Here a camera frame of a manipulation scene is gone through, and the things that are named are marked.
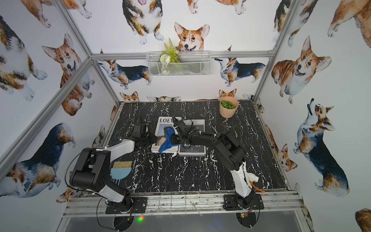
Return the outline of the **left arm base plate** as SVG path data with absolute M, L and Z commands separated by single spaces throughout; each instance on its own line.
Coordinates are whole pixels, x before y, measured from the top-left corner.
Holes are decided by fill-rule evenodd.
M 106 214 L 142 214 L 146 211 L 147 197 L 125 198 L 121 203 L 108 201 Z

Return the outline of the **LOEWE white magazine book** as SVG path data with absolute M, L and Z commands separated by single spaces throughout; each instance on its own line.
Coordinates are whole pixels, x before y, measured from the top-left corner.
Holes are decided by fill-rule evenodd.
M 172 117 L 159 117 L 155 131 L 155 136 L 157 137 L 157 140 L 151 147 L 152 153 L 159 153 L 160 147 L 166 142 L 166 135 L 168 129 L 173 129 Z

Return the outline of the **blue microfibre cloth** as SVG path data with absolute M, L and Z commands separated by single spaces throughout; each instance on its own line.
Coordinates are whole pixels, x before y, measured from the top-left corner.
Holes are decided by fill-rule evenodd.
M 169 127 L 165 135 L 165 142 L 159 147 L 159 153 L 177 153 L 179 145 L 173 145 L 172 143 L 172 135 L 175 135 L 175 130 Z

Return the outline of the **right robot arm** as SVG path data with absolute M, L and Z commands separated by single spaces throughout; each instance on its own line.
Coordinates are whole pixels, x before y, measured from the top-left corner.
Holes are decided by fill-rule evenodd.
M 237 204 L 246 209 L 254 196 L 252 183 L 258 182 L 259 177 L 247 171 L 247 152 L 235 134 L 229 130 L 222 133 L 200 131 L 176 117 L 172 117 L 172 122 L 175 129 L 172 144 L 201 145 L 214 150 L 217 160 L 232 174 Z

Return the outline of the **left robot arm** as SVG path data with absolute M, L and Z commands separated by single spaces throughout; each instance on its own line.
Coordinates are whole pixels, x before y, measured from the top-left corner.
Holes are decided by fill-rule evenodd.
M 70 176 L 70 185 L 78 190 L 95 193 L 109 202 L 130 205 L 130 192 L 120 187 L 114 179 L 124 179 L 131 172 L 128 163 L 111 166 L 116 159 L 153 145 L 157 140 L 151 127 L 137 116 L 134 126 L 119 143 L 102 148 L 85 148 L 77 155 Z

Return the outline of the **grey Twins story book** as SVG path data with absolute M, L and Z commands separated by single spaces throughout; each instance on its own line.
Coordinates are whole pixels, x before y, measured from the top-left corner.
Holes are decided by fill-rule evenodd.
M 184 121 L 187 126 L 192 126 L 192 129 L 199 131 L 205 131 L 205 120 L 204 119 L 187 119 Z M 202 145 L 192 145 L 184 148 L 182 145 L 179 146 L 180 157 L 204 157 L 206 155 L 206 148 Z

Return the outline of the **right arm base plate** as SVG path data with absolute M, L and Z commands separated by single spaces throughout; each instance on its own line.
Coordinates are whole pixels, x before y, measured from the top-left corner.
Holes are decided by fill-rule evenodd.
M 260 194 L 251 192 L 243 198 L 238 194 L 223 196 L 223 209 L 226 211 L 236 210 L 263 210 L 265 208 Z

